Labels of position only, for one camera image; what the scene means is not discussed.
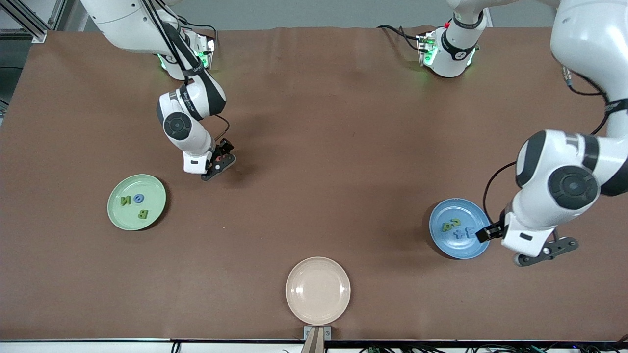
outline black strap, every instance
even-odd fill
[[[443,49],[445,49],[445,51],[452,56],[452,60],[455,60],[457,62],[464,60],[469,54],[471,54],[471,52],[475,49],[475,45],[477,44],[476,43],[472,47],[467,49],[458,48],[447,40],[447,30],[445,30],[445,32],[441,36],[441,43],[443,43]]]
[[[613,100],[608,103],[604,109],[606,114],[613,114],[614,112],[628,110],[628,99]]]
[[[183,75],[184,76],[196,76],[198,75],[198,73],[201,70],[205,70],[205,66],[203,66],[203,62],[201,60],[199,60],[196,64],[196,66],[194,66],[193,68],[190,68],[188,70],[183,70]]]
[[[179,87],[179,93],[181,94],[183,103],[185,103],[185,107],[188,109],[188,112],[190,112],[190,115],[197,121],[203,120],[203,117],[198,113],[198,110],[194,106],[192,98],[190,98],[190,94],[188,93],[188,87],[185,84]]]
[[[474,29],[478,28],[480,26],[480,24],[482,23],[483,19],[484,19],[484,11],[482,11],[480,13],[480,16],[478,17],[477,22],[474,23],[474,24],[462,23],[462,22],[458,21],[458,19],[456,18],[456,14],[453,14],[453,22],[456,24],[456,26],[458,26],[460,28],[464,28],[465,30],[474,30]]]

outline black circular joint cap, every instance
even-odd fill
[[[548,180],[549,192],[560,207],[579,210],[592,203],[598,184],[593,175],[579,166],[562,166]]]
[[[181,141],[187,139],[190,135],[192,121],[184,113],[174,112],[163,121],[163,130],[166,132],[166,135]]]

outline green plate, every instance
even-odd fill
[[[133,197],[144,195],[141,203]],[[122,205],[122,199],[130,196],[130,203]],[[151,225],[161,215],[166,205],[166,189],[159,179],[148,174],[129,176],[118,184],[109,195],[107,214],[116,227],[125,231],[138,231]]]

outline white plate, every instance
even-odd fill
[[[328,258],[301,261],[290,271],[286,281],[290,310],[310,325],[326,325],[338,319],[347,309],[350,296],[347,273]]]

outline plate rim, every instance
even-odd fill
[[[471,256],[471,257],[469,257],[469,256],[460,257],[460,256],[457,256],[457,255],[454,255],[454,254],[450,253],[450,250],[451,250],[451,248],[450,248],[450,247],[445,247],[445,248],[441,247],[441,246],[440,246],[440,244],[439,244],[439,242],[437,242],[437,241],[436,241],[436,238],[434,237],[434,233],[432,233],[432,222],[433,222],[432,215],[434,214],[434,211],[436,211],[436,209],[437,209],[440,205],[444,204],[445,202],[452,202],[452,201],[456,201],[456,200],[460,200],[460,201],[463,201],[463,202],[466,202],[466,203],[469,203],[469,204],[473,205],[473,206],[474,206],[477,210],[479,210],[479,211],[480,211],[480,213],[481,213],[481,214],[483,214],[483,215],[484,215],[484,217],[486,217],[486,221],[487,221],[487,223],[489,223],[489,224],[490,224],[489,218],[488,218],[488,217],[484,214],[484,211],[480,208],[480,206],[476,205],[474,202],[472,202],[472,201],[470,201],[470,200],[467,200],[466,198],[461,198],[461,197],[452,197],[452,198],[448,198],[448,199],[446,199],[446,200],[442,200],[442,201],[441,201],[441,202],[439,202],[439,203],[436,205],[436,207],[434,207],[434,209],[432,210],[432,212],[431,212],[431,214],[430,214],[430,224],[429,224],[429,228],[430,228],[430,229],[429,229],[429,231],[430,231],[430,236],[431,236],[432,241],[434,242],[434,244],[436,244],[436,246],[437,246],[437,247],[438,247],[438,248],[439,248],[442,252],[444,252],[445,254],[447,254],[447,255],[449,255],[449,256],[451,256],[451,257],[455,258],[455,259],[459,259],[459,260],[470,260],[470,259],[474,259],[474,258],[476,258],[476,257],[478,257],[478,256],[480,256],[480,255],[482,255],[482,253],[484,253],[484,251],[486,251],[486,249],[488,249],[488,248],[489,248],[489,243],[488,243],[488,242],[484,243],[484,244],[486,244],[486,245],[483,245],[482,243],[480,243],[480,252],[479,252],[477,255],[474,255],[474,256]]]
[[[348,293],[348,298],[347,298],[347,302],[344,306],[344,308],[340,311],[340,313],[338,314],[338,316],[333,317],[330,321],[328,322],[321,322],[321,323],[312,323],[312,322],[307,322],[306,320],[303,319],[302,315],[299,315],[295,312],[295,309],[292,307],[292,305],[290,305],[290,300],[288,299],[288,293],[291,292],[289,291],[288,288],[288,283],[290,282],[290,278],[292,277],[293,273],[295,272],[295,270],[297,268],[299,268],[303,263],[307,262],[307,261],[312,261],[314,259],[322,259],[322,260],[326,260],[331,262],[332,264],[338,266],[338,268],[340,268],[340,270],[342,271],[342,273],[344,274],[345,278],[347,279],[347,293]],[[330,259],[330,258],[326,258],[325,256],[312,256],[310,258],[306,258],[303,259],[301,261],[299,261],[298,264],[295,265],[295,267],[292,268],[292,270],[290,271],[290,274],[288,274],[288,277],[286,278],[286,288],[285,288],[285,295],[286,295],[286,303],[288,303],[288,307],[290,308],[290,311],[292,312],[292,314],[294,314],[299,320],[301,320],[302,322],[307,323],[308,325],[314,325],[314,326],[322,326],[322,325],[327,325],[329,323],[332,323],[336,320],[338,320],[338,318],[340,318],[342,316],[342,314],[345,313],[345,311],[347,311],[347,307],[349,307],[349,302],[351,301],[351,280],[349,279],[349,276],[347,275],[347,272],[345,271],[345,269],[336,261]]]
[[[161,216],[161,213],[163,212],[163,210],[166,208],[166,201],[168,198],[168,194],[166,193],[166,187],[163,185],[163,183],[161,182],[161,180],[159,180],[159,178],[157,178],[154,175],[150,175],[150,174],[144,174],[144,173],[140,173],[140,174],[135,174],[135,175],[131,175],[131,176],[127,176],[126,178],[122,179],[112,190],[111,193],[109,194],[109,198],[107,199],[107,216],[109,217],[109,221],[111,223],[113,223],[114,226],[122,229],[123,231],[140,231],[141,229],[144,229],[146,227],[148,227],[149,225],[155,223],[155,221],[157,221],[157,219],[155,219],[154,221],[150,222],[149,224],[146,224],[140,228],[123,228],[121,227],[119,224],[117,224],[116,222],[114,222],[114,219],[111,217],[111,211],[109,210],[109,203],[111,202],[111,197],[113,197],[114,192],[116,191],[116,189],[122,185],[124,182],[126,182],[128,179],[131,178],[136,178],[136,177],[148,177],[149,179],[154,179],[157,181],[158,185],[160,186],[160,190],[163,192],[164,198],[163,198],[163,205],[161,206],[161,210],[159,211],[159,216],[157,216],[157,219],[159,219],[159,217]]]

